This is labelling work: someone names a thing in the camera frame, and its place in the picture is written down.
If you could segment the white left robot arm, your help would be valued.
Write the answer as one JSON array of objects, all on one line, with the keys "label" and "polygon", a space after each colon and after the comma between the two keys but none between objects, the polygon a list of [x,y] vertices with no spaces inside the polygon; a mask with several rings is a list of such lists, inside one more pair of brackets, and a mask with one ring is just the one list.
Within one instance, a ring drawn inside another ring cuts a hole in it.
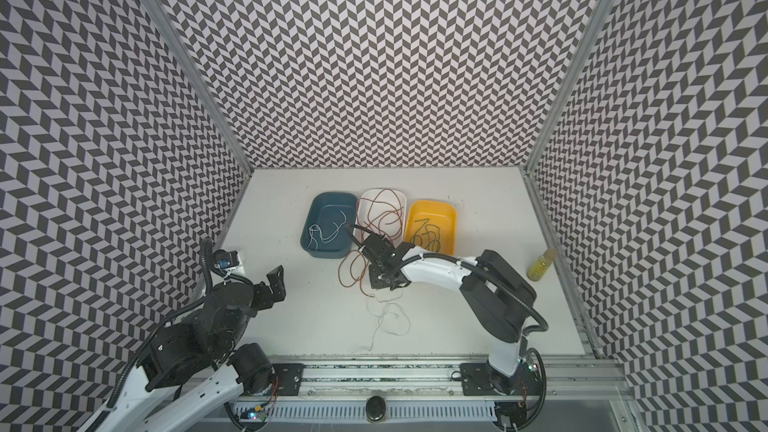
[{"label": "white left robot arm", "polygon": [[260,431],[274,414],[280,379],[249,321],[286,298],[284,269],[263,282],[238,272],[235,251],[200,242],[201,298],[164,317],[119,373],[84,431],[185,431],[218,408],[240,431]]}]

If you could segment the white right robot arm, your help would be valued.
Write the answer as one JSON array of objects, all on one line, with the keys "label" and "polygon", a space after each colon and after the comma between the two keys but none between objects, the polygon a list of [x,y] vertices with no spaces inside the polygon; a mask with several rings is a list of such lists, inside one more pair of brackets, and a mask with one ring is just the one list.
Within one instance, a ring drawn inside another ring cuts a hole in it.
[{"label": "white right robot arm", "polygon": [[534,308],[533,287],[499,253],[486,249],[476,257],[459,258],[409,242],[394,245],[360,225],[348,225],[346,232],[368,263],[374,290],[424,283],[460,294],[494,338],[481,379],[498,394],[522,388],[528,338],[548,331],[549,324]]}]

